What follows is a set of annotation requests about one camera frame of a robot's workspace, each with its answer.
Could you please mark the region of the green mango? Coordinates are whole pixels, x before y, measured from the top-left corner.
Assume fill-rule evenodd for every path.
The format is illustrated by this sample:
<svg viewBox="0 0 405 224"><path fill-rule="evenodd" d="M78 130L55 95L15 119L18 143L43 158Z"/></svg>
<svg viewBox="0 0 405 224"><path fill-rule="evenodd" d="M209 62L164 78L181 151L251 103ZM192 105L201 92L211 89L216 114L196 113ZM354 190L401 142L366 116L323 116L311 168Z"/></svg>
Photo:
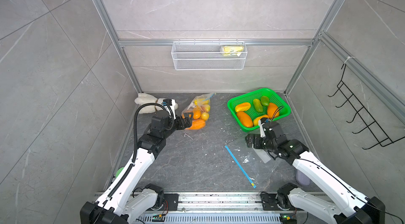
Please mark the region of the green mango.
<svg viewBox="0 0 405 224"><path fill-rule="evenodd" d="M261 105L261 102L259 99L255 98L253 99L253 106L254 109L257 113L262 113L264 111L263 106Z"/></svg>
<svg viewBox="0 0 405 224"><path fill-rule="evenodd" d="M260 102L262 106L268 107L270 104L270 99L267 96L261 96Z"/></svg>

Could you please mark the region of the clear zip-top bag blue zipper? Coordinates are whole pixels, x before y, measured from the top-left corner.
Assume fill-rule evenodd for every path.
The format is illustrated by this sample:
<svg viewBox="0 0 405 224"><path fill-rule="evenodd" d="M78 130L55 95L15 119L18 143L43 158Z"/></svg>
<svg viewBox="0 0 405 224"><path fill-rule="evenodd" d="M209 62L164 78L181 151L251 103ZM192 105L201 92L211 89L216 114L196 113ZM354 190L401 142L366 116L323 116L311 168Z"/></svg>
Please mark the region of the clear zip-top bag blue zipper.
<svg viewBox="0 0 405 224"><path fill-rule="evenodd" d="M187 130L200 130L206 126L211 111L211 99L215 93L196 96L182 111L182 118L189 118L192 122Z"/></svg>

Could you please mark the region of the yellow mango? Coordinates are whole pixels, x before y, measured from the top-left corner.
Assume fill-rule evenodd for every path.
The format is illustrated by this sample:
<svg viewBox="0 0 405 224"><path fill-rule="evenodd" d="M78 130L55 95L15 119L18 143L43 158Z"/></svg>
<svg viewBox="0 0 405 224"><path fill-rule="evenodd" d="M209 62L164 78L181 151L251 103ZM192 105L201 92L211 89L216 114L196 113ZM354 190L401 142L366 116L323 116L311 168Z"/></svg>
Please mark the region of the yellow mango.
<svg viewBox="0 0 405 224"><path fill-rule="evenodd" d="M196 106L202 106L202 105L206 105L210 103L210 99L209 98L196 98L194 99L194 104Z"/></svg>

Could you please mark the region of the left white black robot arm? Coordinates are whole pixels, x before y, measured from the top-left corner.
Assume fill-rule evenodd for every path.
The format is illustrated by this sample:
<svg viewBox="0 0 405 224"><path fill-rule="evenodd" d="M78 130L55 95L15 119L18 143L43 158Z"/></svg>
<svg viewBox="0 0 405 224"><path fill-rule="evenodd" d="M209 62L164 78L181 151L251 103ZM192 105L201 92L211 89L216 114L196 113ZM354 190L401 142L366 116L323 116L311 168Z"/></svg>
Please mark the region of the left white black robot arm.
<svg viewBox="0 0 405 224"><path fill-rule="evenodd" d="M189 115L175 114L175 100L163 99L158 103L142 104L135 112L134 122L139 113L148 106L160 109L142 137L138 137L134 125L134 151L109 188L94 202L86 202L80 210L83 224L132 224L148 209L167 210L168 204L161 187L149 184L133 195L143 174L153 164L166 146L167 139L175 132L190 128Z"/></svg>

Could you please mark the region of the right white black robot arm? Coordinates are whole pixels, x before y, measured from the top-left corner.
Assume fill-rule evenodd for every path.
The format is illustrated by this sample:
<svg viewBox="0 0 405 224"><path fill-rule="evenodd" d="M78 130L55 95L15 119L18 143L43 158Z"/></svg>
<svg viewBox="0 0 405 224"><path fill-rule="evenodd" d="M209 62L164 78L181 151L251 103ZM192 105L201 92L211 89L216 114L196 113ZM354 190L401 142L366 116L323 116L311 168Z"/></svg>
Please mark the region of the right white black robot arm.
<svg viewBox="0 0 405 224"><path fill-rule="evenodd" d="M344 182L299 140L289 140L286 135L279 134L279 125L273 120L281 109L281 106L270 104L267 115L252 123L259 127L260 133L248 134L247 146L264 150L274 160L286 161L315 183L330 200L288 183L278 189L275 199L264 193L261 196L263 204L276 204L281 210L302 209L328 224L384 224L388 212L380 199L369 198Z"/></svg>

